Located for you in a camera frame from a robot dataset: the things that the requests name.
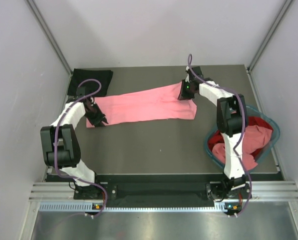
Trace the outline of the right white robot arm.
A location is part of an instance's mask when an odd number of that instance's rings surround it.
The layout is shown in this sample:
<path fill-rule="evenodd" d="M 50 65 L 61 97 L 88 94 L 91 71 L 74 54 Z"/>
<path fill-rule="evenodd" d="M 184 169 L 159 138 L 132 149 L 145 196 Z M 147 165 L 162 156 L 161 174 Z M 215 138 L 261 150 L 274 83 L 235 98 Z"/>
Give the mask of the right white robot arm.
<path fill-rule="evenodd" d="M 186 78 L 181 82 L 178 100 L 191 100 L 199 94 L 216 106 L 217 128 L 225 145 L 222 198 L 233 198 L 246 186 L 242 145 L 248 117 L 244 97 L 227 87 L 219 86 L 211 79 L 203 79 L 199 67 L 187 66 L 186 73 Z"/>

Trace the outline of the pink t shirt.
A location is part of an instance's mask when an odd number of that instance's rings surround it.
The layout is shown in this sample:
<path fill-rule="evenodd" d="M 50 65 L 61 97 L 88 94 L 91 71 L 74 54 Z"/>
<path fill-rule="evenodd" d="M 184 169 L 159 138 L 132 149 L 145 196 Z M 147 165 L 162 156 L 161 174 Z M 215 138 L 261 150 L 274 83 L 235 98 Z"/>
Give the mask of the pink t shirt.
<path fill-rule="evenodd" d="M 176 83 L 94 100 L 108 121 L 105 126 L 166 119 L 193 120 L 197 106 L 192 100 L 178 100 L 180 89 L 181 83 Z"/>

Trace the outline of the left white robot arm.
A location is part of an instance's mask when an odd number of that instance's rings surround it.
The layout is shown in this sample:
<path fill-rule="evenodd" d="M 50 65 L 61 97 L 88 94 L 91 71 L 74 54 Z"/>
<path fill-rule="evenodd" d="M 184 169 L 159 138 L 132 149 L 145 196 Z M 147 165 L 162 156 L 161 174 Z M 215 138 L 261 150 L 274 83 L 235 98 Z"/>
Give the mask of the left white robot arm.
<path fill-rule="evenodd" d="M 108 123 L 105 114 L 93 100 L 93 95 L 101 90 L 90 92 L 78 86 L 76 95 L 70 97 L 60 116 L 51 125 L 40 130 L 43 160 L 46 166 L 54 168 L 60 178 L 73 182 L 76 193 L 87 194 L 86 198 L 103 197 L 107 192 L 97 182 L 97 174 L 82 160 L 80 145 L 75 129 L 82 118 L 92 126 L 103 127 Z"/>

